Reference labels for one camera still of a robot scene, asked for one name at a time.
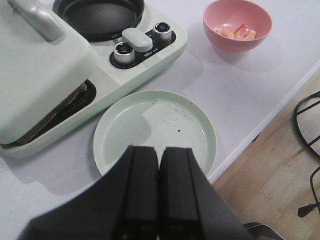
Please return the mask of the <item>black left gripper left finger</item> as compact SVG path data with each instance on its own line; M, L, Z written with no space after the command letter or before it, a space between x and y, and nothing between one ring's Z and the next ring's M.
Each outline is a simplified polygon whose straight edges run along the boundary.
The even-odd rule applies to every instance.
M134 146L112 238L155 240L158 235L158 158L153 147Z

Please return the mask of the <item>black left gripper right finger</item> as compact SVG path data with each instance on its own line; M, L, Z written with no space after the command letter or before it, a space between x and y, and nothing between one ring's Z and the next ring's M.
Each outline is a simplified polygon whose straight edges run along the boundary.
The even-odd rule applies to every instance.
M192 166L191 148L167 147L159 168L159 223L161 240L202 240L202 228Z

